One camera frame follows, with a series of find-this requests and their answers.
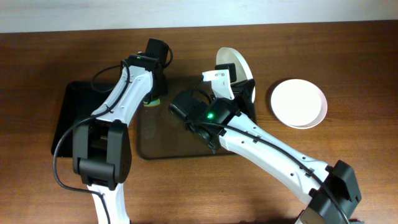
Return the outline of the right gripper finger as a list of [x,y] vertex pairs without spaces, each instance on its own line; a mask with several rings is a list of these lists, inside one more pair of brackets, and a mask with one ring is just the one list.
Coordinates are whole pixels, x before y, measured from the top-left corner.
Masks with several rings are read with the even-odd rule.
[[228,70],[230,82],[233,83],[233,82],[237,81],[236,66],[234,63],[219,64],[219,65],[215,66],[215,69],[216,70]]
[[239,110],[246,114],[248,118],[257,123],[256,110],[254,107],[254,79],[249,79],[235,83],[231,86],[234,95],[234,103],[237,105]]

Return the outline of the white plate top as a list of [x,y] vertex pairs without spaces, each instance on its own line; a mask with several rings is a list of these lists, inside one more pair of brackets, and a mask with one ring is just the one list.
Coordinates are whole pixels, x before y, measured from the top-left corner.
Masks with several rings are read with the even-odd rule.
[[223,86],[213,87],[213,92],[217,98],[228,98],[230,100],[234,99],[231,86],[235,83],[253,79],[251,69],[244,57],[235,49],[230,47],[222,47],[218,50],[216,54],[216,65],[224,63],[234,63],[236,66],[236,76],[237,81],[231,83],[229,81],[230,87],[226,87],[226,81],[222,83]]

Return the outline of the white plate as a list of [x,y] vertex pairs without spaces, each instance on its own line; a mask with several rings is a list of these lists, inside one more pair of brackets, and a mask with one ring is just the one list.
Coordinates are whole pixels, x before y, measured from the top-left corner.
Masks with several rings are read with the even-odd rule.
[[234,63],[236,66],[236,76],[237,81],[231,83],[229,81],[230,87],[226,87],[226,81],[222,83],[223,86],[213,87],[213,92],[217,98],[228,98],[230,100],[234,99],[231,86],[235,83],[253,79],[251,69],[244,57],[235,49],[230,47],[222,47],[218,50],[216,54],[216,65],[224,63]]
[[302,79],[289,79],[278,84],[271,93],[271,109],[288,127],[310,129],[326,117],[326,96],[315,84]]

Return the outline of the green yellow sponge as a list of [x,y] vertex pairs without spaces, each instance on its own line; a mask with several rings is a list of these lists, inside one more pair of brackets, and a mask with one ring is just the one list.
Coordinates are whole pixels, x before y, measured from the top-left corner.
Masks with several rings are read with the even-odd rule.
[[143,105],[145,107],[155,107],[160,105],[160,99],[159,98],[154,98],[151,99],[150,101],[143,101]]

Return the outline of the white plate bottom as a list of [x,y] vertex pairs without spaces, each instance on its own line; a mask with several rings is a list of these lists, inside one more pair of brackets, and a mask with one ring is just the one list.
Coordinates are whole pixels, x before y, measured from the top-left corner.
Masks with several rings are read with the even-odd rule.
[[326,96],[315,84],[302,79],[289,79],[278,84],[271,93],[271,109],[288,127],[310,129],[326,117]]

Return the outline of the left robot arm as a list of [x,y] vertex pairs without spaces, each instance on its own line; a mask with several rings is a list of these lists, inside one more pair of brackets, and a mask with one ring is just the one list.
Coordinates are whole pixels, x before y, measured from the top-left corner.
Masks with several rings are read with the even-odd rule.
[[99,223],[130,223],[124,182],[132,164],[129,124],[141,104],[159,105],[168,93],[164,69],[172,50],[149,39],[144,52],[121,61],[120,79],[90,120],[73,130],[73,171],[92,194]]

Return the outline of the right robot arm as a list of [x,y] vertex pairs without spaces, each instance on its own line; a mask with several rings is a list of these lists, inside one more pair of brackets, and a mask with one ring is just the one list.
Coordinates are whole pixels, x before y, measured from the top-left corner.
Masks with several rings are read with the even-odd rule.
[[239,78],[234,63],[203,72],[213,96],[205,103],[181,91],[169,110],[212,151],[224,148],[253,162],[288,187],[307,207],[297,223],[352,223],[362,199],[353,168],[334,166],[296,151],[255,123],[255,81]]

